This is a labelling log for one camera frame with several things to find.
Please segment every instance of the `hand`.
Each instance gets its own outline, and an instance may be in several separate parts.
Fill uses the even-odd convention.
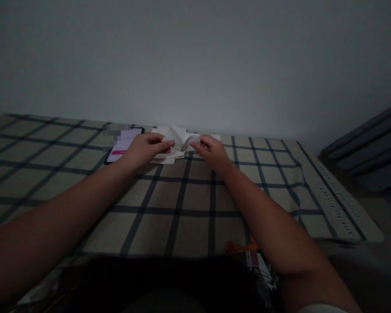
[[[196,142],[190,143],[213,171],[221,175],[223,171],[233,166],[232,161],[227,156],[225,147],[220,140],[214,139],[211,136],[200,136],[200,144]]]
[[[161,142],[163,138],[164,135],[158,133],[137,135],[120,160],[138,169],[152,161],[159,153],[171,153],[171,147],[175,145],[175,142],[173,140]]]

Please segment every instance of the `left hand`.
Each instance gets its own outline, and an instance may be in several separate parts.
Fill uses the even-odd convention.
[[[173,140],[161,142],[163,138],[164,135],[158,133],[137,135],[120,160],[127,160],[129,165],[138,169],[152,161],[159,153],[171,153],[171,147],[175,142]]]

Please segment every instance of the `forearm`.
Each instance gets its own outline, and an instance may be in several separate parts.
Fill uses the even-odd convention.
[[[281,274],[328,263],[307,232],[236,167],[221,173],[261,250]]]
[[[76,246],[133,176],[125,161],[0,228],[0,301],[32,287]]]

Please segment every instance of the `pink phone screen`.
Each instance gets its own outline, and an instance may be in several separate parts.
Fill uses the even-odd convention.
[[[129,149],[133,139],[135,139],[135,137],[141,132],[141,128],[131,128],[130,130],[120,131],[120,135],[117,136],[117,141],[115,142],[113,149],[110,151],[107,162],[115,162],[120,159]]]

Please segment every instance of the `plaid tablecloth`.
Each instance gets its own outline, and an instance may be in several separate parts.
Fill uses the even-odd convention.
[[[0,225],[103,167],[121,127],[125,126],[1,117]],[[300,143],[221,137],[235,165],[313,238],[340,244],[382,240],[365,210]],[[140,172],[76,252],[203,257],[222,254],[228,241],[244,246],[250,243],[249,235],[221,177],[200,156],[189,153],[175,165],[150,165]]]

